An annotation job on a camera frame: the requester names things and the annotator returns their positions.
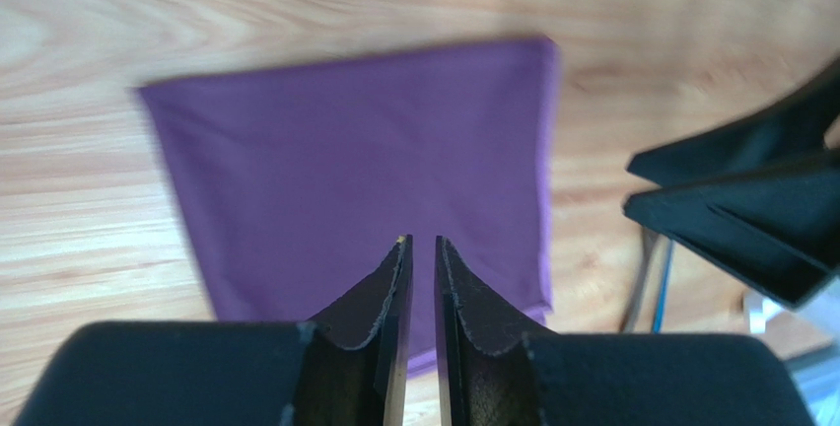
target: purple cloth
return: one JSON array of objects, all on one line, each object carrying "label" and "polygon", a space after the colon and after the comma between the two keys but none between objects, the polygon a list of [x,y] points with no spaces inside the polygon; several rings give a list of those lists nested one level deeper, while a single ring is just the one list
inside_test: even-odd
[{"label": "purple cloth", "polygon": [[546,38],[140,90],[219,320],[300,320],[413,234],[409,371],[434,365],[434,245],[550,308],[546,161],[558,80]]}]

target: folded cloth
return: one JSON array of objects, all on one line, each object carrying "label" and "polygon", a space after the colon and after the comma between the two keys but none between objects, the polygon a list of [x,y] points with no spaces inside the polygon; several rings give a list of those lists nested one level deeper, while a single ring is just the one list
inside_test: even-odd
[{"label": "folded cloth", "polygon": [[435,236],[541,320],[546,38],[195,77],[140,90],[219,320],[300,320],[414,235],[409,374],[434,365]]}]

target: light wood tabletop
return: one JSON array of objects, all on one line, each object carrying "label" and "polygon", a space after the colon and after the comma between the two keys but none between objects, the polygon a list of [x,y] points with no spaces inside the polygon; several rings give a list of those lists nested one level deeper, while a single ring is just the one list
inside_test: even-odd
[{"label": "light wood tabletop", "polygon": [[[0,424],[86,322],[211,319],[139,85],[550,36],[564,77],[548,322],[610,332],[640,253],[621,204],[648,187],[624,172],[631,154],[777,99],[838,30],[840,0],[0,0]],[[744,289],[679,249],[665,331],[745,332]],[[765,340],[789,356],[826,337],[782,316]],[[405,424],[439,424],[437,396],[433,375],[411,381]]]}]

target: purple towel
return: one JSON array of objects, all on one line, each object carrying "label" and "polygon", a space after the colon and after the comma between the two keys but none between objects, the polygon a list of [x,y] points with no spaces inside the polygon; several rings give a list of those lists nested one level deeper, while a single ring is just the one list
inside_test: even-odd
[{"label": "purple towel", "polygon": [[300,320],[413,234],[409,372],[434,365],[434,243],[530,316],[550,308],[546,38],[140,90],[219,320]]}]

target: wooden table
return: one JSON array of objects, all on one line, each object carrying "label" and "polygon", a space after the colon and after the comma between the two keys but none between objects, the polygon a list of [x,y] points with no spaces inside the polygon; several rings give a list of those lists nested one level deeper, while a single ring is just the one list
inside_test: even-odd
[{"label": "wooden table", "polygon": [[[0,0],[0,424],[81,324],[210,319],[132,88],[454,40],[550,36],[565,75],[551,161],[549,325],[614,331],[640,249],[621,202],[646,187],[624,173],[630,155],[751,111],[805,79],[840,46],[838,4]],[[666,331],[745,331],[740,283],[686,250],[674,262]],[[781,355],[825,341],[789,317],[771,322],[765,338]],[[437,414],[435,378],[412,381],[406,424],[438,424]]]}]

